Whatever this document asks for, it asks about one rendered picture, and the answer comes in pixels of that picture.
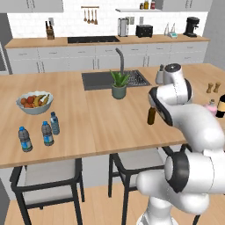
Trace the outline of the white wall shelf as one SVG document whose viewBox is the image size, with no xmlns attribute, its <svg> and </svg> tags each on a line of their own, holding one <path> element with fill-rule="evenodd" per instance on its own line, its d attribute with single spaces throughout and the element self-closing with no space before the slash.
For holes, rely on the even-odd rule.
<svg viewBox="0 0 225 225">
<path fill-rule="evenodd" d="M 140 9 L 115 9 L 117 12 L 138 12 L 138 13 L 141 13 L 141 12 L 163 12 L 162 10 L 158 10 L 158 9 L 149 9 L 149 10 L 140 10 Z"/>
</svg>

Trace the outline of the dark glass bottle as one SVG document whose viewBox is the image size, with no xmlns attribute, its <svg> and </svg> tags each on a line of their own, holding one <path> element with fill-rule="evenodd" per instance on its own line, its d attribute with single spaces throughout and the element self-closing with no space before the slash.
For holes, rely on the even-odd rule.
<svg viewBox="0 0 225 225">
<path fill-rule="evenodd" d="M 217 118 L 222 118 L 225 115 L 225 94 L 220 97 L 220 100 L 218 102 L 217 106 Z"/>
</svg>

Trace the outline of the black hob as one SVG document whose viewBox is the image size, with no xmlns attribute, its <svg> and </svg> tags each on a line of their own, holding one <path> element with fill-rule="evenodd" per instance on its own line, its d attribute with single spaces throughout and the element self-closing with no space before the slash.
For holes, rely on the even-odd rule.
<svg viewBox="0 0 225 225">
<path fill-rule="evenodd" d="M 82 36 L 82 37 L 68 37 L 69 44 L 75 43 L 106 43 L 106 42 L 120 42 L 115 36 Z"/>
</svg>

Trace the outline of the dark grey sink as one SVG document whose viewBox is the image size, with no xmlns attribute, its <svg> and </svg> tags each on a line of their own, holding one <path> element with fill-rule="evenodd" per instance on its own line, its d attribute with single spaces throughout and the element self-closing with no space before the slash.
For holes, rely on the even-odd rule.
<svg viewBox="0 0 225 225">
<path fill-rule="evenodd" d="M 149 81 L 138 70 L 125 70 L 125 75 L 129 75 L 128 87 L 150 86 Z M 83 87 L 86 91 L 111 89 L 113 77 L 110 71 L 83 73 Z"/>
</svg>

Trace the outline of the teal dish rack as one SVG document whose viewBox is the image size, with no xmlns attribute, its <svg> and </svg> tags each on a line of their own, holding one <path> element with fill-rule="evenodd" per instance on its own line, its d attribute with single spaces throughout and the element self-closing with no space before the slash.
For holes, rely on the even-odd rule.
<svg viewBox="0 0 225 225">
<path fill-rule="evenodd" d="M 178 35 L 175 32 L 175 26 L 173 25 L 171 30 L 169 30 L 169 26 L 167 25 L 164 30 L 164 35 L 168 36 L 172 39 L 176 39 L 178 37 Z"/>
</svg>

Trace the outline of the wooden knife block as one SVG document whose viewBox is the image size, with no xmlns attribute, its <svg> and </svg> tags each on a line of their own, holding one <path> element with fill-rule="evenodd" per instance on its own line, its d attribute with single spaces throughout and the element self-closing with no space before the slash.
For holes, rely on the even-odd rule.
<svg viewBox="0 0 225 225">
<path fill-rule="evenodd" d="M 46 22 L 46 33 L 47 33 L 47 38 L 49 40 L 53 40 L 54 39 L 54 29 L 51 26 L 51 22 Z"/>
</svg>

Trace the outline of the black coffee machine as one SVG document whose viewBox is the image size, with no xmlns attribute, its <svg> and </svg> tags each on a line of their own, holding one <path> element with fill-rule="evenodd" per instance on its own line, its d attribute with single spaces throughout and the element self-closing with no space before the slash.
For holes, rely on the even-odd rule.
<svg viewBox="0 0 225 225">
<path fill-rule="evenodd" d="M 186 20 L 186 27 L 185 27 L 185 32 L 184 35 L 188 37 L 195 38 L 197 36 L 196 33 L 194 33 L 194 29 L 198 27 L 200 20 L 195 17 L 188 17 Z"/>
</svg>

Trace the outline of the black toaster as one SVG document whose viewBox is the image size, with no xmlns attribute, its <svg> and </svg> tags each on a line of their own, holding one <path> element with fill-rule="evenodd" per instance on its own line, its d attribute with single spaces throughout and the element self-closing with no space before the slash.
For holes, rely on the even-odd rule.
<svg viewBox="0 0 225 225">
<path fill-rule="evenodd" d="M 152 25 L 138 25 L 136 27 L 135 35 L 141 37 L 152 37 L 153 26 Z"/>
</svg>

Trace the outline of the green potted plant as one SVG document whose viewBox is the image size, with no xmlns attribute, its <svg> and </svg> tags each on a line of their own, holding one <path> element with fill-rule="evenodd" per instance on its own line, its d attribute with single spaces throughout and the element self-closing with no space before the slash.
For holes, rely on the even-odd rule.
<svg viewBox="0 0 225 225">
<path fill-rule="evenodd" d="M 123 99 L 127 94 L 127 84 L 129 75 L 122 75 L 120 72 L 110 71 L 112 83 L 112 96 L 116 99 Z"/>
</svg>

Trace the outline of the grey fruit bowl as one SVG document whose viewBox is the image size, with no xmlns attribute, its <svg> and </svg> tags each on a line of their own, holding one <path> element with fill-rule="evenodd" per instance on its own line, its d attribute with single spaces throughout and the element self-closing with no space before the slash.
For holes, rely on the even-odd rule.
<svg viewBox="0 0 225 225">
<path fill-rule="evenodd" d="M 45 97 L 49 94 L 49 99 L 46 105 L 41 106 L 41 103 L 44 101 Z M 39 107 L 35 107 L 34 103 L 28 103 L 31 104 L 33 106 L 33 108 L 24 108 L 24 106 L 20 103 L 21 98 L 28 98 L 30 96 L 39 96 L 39 95 L 45 95 L 40 101 L 39 101 Z M 46 91 L 33 91 L 33 92 L 28 92 L 26 94 L 23 94 L 21 97 L 19 97 L 16 100 L 16 105 L 25 113 L 27 114 L 31 114 L 31 115 L 36 115 L 36 114 L 41 114 L 44 113 L 50 106 L 51 103 L 53 101 L 53 95 L 50 92 L 46 92 Z"/>
</svg>

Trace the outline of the clear plastic water bottle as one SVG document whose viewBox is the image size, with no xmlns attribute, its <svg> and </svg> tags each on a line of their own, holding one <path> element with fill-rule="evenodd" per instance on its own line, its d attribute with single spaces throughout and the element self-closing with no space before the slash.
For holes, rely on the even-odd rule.
<svg viewBox="0 0 225 225">
<path fill-rule="evenodd" d="M 60 133 L 59 121 L 57 116 L 55 115 L 55 112 L 51 112 L 50 123 L 53 134 L 59 134 Z"/>
<path fill-rule="evenodd" d="M 20 127 L 18 130 L 18 138 L 21 143 L 21 148 L 24 152 L 29 152 L 33 149 L 31 139 L 28 131 L 24 127 Z"/>
<path fill-rule="evenodd" d="M 52 129 L 46 121 L 42 122 L 41 132 L 44 139 L 44 144 L 46 146 L 51 146 L 54 144 L 54 138 L 52 134 Z"/>
</svg>

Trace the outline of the grey base cupboards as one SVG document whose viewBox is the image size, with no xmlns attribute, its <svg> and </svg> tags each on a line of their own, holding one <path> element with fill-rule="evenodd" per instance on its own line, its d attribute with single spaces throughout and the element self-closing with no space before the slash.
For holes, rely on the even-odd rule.
<svg viewBox="0 0 225 225">
<path fill-rule="evenodd" d="M 70 70 L 151 67 L 169 63 L 202 63 L 208 43 L 178 42 L 82 47 L 28 47 L 7 50 L 14 74 L 61 72 Z"/>
</svg>

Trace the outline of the grey tap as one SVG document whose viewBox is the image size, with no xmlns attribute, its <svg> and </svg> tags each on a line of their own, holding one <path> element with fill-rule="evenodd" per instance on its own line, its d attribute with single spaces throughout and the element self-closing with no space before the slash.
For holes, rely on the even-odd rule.
<svg viewBox="0 0 225 225">
<path fill-rule="evenodd" d="M 124 75 L 124 55 L 117 47 L 115 48 L 115 50 L 120 56 L 120 73 L 123 76 Z"/>
</svg>

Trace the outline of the pink glass bottle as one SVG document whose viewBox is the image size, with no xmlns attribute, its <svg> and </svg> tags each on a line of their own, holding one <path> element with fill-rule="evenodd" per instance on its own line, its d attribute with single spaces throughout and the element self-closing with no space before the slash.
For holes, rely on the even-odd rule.
<svg viewBox="0 0 225 225">
<path fill-rule="evenodd" d="M 217 113 L 217 106 L 215 105 L 215 101 L 211 99 L 208 104 L 205 105 L 206 109 L 213 115 Z"/>
</svg>

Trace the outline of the grey wall cupboards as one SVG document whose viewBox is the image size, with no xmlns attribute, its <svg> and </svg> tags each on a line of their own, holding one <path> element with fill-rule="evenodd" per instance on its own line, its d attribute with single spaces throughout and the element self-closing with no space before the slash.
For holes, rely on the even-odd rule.
<svg viewBox="0 0 225 225">
<path fill-rule="evenodd" d="M 62 0 L 0 0 L 0 13 L 63 12 Z"/>
<path fill-rule="evenodd" d="M 213 0 L 156 0 L 161 11 L 210 11 Z"/>
</svg>

